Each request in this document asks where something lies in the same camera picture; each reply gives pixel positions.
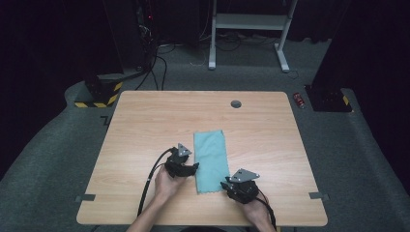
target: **cloth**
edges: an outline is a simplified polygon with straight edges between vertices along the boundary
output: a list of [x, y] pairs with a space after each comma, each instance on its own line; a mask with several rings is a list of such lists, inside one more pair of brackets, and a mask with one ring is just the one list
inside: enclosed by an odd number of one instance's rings
[[229, 175], [225, 137], [222, 130], [196, 132], [193, 135], [196, 170], [196, 191], [198, 193], [222, 191], [220, 182]]

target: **wooden table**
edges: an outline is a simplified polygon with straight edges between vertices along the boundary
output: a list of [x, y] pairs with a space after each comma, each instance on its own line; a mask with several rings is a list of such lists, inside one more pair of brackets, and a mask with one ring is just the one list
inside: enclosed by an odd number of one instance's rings
[[[240, 101], [233, 108], [232, 101]], [[147, 176], [166, 149], [179, 142], [193, 151], [196, 131], [223, 130], [231, 175], [239, 168], [260, 174], [278, 226], [323, 226], [327, 216], [289, 100], [281, 92], [126, 91], [118, 101], [77, 221], [130, 224]], [[152, 199], [154, 182], [145, 205]], [[249, 225], [226, 193], [197, 194], [189, 177], [161, 213], [164, 225]]]

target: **dark background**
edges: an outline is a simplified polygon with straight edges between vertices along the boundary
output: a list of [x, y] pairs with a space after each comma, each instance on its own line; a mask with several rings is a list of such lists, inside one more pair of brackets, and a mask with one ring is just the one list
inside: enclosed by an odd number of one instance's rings
[[[203, 28], [208, 2], [198, 1], [197, 22]], [[1, 177], [25, 144], [71, 103], [64, 97], [69, 86], [101, 67], [105, 73], [119, 70], [103, 1], [85, 1], [93, 9], [88, 12], [87, 6], [78, 6], [81, 2], [0, 3]], [[220, 11], [286, 12], [281, 1], [232, 2], [219, 1]], [[404, 0], [366, 0], [352, 1], [346, 11], [349, 2], [300, 0], [288, 39], [317, 43], [334, 38], [325, 56], [332, 62], [323, 62], [320, 69], [330, 81], [337, 76], [338, 87], [354, 90], [373, 136], [409, 192], [409, 8]], [[86, 16], [82, 28], [73, 23], [75, 10]], [[343, 34], [336, 34], [339, 26]]]

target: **black clamp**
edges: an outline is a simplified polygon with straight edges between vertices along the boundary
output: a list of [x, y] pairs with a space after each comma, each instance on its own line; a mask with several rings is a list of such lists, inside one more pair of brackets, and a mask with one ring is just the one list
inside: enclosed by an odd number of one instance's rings
[[178, 143], [178, 149], [175, 147], [171, 148], [171, 153], [172, 155], [166, 159], [165, 168], [172, 178], [175, 176], [189, 177], [195, 175], [199, 162], [193, 166], [185, 165], [189, 155], [192, 154], [189, 149], [181, 143]]
[[220, 182], [220, 185], [226, 190], [226, 194], [229, 198], [235, 201], [248, 204], [250, 201], [257, 200], [265, 205], [271, 217], [271, 223], [274, 228], [277, 229], [277, 220], [274, 215], [274, 210], [272, 210], [267, 202], [257, 197], [260, 190], [253, 179], [259, 177], [259, 174], [241, 168], [232, 177], [225, 177], [227, 183]]

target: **metal stand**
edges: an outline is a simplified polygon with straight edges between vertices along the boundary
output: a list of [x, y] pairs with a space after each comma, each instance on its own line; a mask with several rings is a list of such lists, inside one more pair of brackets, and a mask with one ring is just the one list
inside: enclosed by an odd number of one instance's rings
[[209, 52], [209, 70], [217, 67], [216, 36], [217, 28], [230, 29], [253, 29], [253, 30], [278, 30], [282, 31], [280, 42], [275, 43], [275, 52], [278, 55], [280, 67], [283, 72], [289, 72], [286, 58], [283, 54], [283, 46], [292, 22], [298, 0], [293, 0], [287, 15], [263, 15], [263, 14], [217, 14], [217, 0], [214, 0], [212, 16], [212, 38]]

